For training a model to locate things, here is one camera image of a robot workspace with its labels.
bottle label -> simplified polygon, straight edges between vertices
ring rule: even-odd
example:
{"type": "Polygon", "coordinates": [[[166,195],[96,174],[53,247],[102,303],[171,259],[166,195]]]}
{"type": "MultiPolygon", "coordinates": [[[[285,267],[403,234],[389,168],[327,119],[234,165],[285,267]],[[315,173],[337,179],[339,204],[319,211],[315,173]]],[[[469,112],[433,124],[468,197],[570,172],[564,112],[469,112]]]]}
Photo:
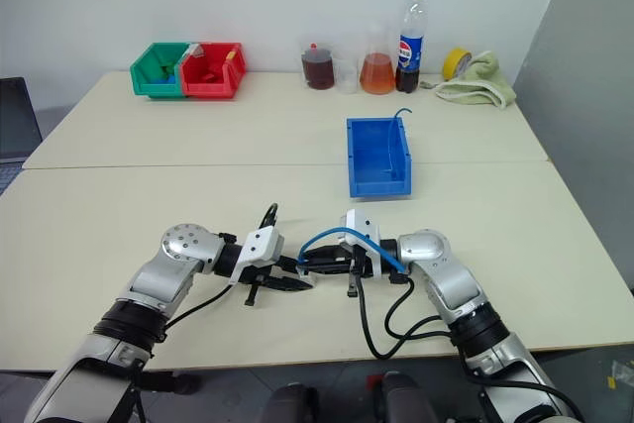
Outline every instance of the bottle label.
{"type": "Polygon", "coordinates": [[[398,67],[402,71],[416,71],[420,68],[420,53],[422,50],[422,37],[409,39],[401,35],[398,49],[398,67]]]}

brown liquid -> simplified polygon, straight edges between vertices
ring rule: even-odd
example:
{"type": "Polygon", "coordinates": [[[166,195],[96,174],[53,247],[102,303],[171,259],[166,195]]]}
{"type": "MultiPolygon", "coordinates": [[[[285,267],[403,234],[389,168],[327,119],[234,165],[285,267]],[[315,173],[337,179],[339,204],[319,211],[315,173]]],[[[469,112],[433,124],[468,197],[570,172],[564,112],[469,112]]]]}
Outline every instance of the brown liquid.
{"type": "Polygon", "coordinates": [[[303,55],[301,62],[304,67],[304,77],[311,88],[328,89],[335,84],[333,61],[330,58],[330,52],[323,50],[314,51],[320,52],[323,58],[320,58],[320,60],[316,58],[309,60],[306,58],[307,54],[303,55]]]}
{"type": "Polygon", "coordinates": [[[385,94],[394,89],[392,61],[385,53],[366,56],[360,77],[361,88],[371,94],[385,94]]]}

towel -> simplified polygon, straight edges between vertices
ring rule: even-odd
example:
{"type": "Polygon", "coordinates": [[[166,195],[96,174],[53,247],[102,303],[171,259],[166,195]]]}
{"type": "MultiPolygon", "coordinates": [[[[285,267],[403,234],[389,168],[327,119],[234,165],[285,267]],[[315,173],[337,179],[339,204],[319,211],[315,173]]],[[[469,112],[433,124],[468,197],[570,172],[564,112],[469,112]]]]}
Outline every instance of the towel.
{"type": "Polygon", "coordinates": [[[492,104],[504,109],[515,101],[515,91],[499,69],[493,52],[475,56],[457,78],[436,86],[440,98],[462,104],[492,104]]]}

blue cable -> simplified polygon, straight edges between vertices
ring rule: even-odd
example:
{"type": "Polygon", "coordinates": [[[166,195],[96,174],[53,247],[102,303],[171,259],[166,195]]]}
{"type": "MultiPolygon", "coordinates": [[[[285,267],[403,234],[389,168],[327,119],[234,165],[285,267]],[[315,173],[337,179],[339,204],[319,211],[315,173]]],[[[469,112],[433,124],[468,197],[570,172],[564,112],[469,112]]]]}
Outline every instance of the blue cable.
{"type": "Polygon", "coordinates": [[[308,247],[310,247],[317,240],[321,240],[322,238],[327,237],[328,235],[333,235],[335,233],[342,233],[342,232],[350,233],[351,235],[354,235],[355,237],[359,238],[361,241],[367,244],[370,248],[378,252],[383,258],[387,260],[388,263],[394,266],[399,272],[406,272],[403,265],[399,263],[390,253],[388,253],[386,250],[381,248],[379,245],[373,242],[370,238],[367,238],[366,235],[363,235],[359,233],[357,230],[354,230],[348,227],[335,227],[315,235],[313,238],[311,238],[306,243],[304,243],[302,247],[299,249],[299,257],[297,258],[297,261],[300,264],[305,263],[304,253],[306,253],[306,250],[308,249],[308,247]]]}

wire in bin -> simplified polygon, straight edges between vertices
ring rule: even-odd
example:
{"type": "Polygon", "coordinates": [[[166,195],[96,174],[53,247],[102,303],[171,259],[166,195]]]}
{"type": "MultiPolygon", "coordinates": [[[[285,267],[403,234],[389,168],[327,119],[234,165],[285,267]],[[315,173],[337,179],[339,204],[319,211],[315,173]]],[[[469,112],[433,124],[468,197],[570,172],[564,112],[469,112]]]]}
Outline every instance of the wire in bin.
{"type": "Polygon", "coordinates": [[[391,148],[392,129],[394,129],[393,128],[394,124],[398,124],[398,121],[396,121],[396,118],[403,111],[407,111],[408,113],[412,112],[412,110],[409,108],[400,108],[398,111],[394,113],[394,116],[392,116],[392,121],[389,123],[389,127],[387,128],[387,156],[389,157],[389,172],[390,173],[392,173],[392,171],[394,170],[394,164],[392,163],[392,148],[391,148]]]}

